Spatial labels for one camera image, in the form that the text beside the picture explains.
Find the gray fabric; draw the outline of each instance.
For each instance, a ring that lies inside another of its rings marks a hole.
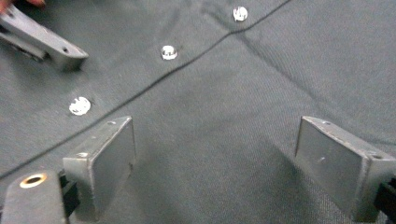
[[[396,3],[282,3],[55,1],[34,12],[91,58],[62,75],[2,46],[0,196],[20,174],[61,169],[103,118],[132,115],[137,164],[101,223],[350,223],[293,163],[299,119],[396,156]],[[235,5],[246,23],[232,21]],[[169,42],[180,55],[163,62]],[[70,116],[80,95],[92,111]]]

